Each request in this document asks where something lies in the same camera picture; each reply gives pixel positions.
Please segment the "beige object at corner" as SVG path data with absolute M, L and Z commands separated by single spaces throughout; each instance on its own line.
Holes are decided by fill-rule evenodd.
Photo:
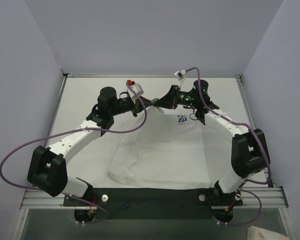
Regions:
M 247 240 L 289 240 L 289 238 L 274 231 L 251 226 L 247 229 Z

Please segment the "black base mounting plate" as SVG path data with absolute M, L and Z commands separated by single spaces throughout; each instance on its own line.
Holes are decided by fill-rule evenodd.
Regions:
M 232 220 L 234 207 L 243 205 L 240 191 L 221 193 L 215 188 L 93 188 L 82 200 L 65 196 L 78 222 L 96 220 Z

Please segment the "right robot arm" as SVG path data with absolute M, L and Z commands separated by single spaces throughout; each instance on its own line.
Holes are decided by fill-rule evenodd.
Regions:
M 238 123 L 214 104 L 208 94 L 209 83 L 198 79 L 190 91 L 172 85 L 166 95 L 154 102 L 155 107 L 174 110 L 179 105 L 192 109 L 203 125 L 221 134 L 231 144 L 231 162 L 228 173 L 215 184 L 224 194 L 238 190 L 251 176 L 270 167 L 265 135 L 246 123 Z

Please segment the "white t-shirt with flower print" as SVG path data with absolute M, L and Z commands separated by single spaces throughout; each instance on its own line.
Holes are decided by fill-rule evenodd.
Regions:
M 209 188 L 227 174 L 230 158 L 230 143 L 189 119 L 187 111 L 150 107 L 145 124 L 126 134 L 117 147 L 107 175 L 133 187 Z

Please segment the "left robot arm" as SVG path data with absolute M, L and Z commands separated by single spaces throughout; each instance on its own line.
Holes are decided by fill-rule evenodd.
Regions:
M 100 90 L 96 105 L 79 125 L 58 142 L 48 146 L 38 146 L 32 154 L 27 181 L 52 197 L 59 194 L 72 195 L 82 206 L 91 203 L 91 185 L 67 173 L 67 165 L 72 158 L 89 143 L 111 131 L 114 117 L 126 112 L 137 116 L 146 111 L 152 102 L 142 97 L 142 87 L 134 81 L 126 82 L 126 97 L 118 98 L 113 87 Z

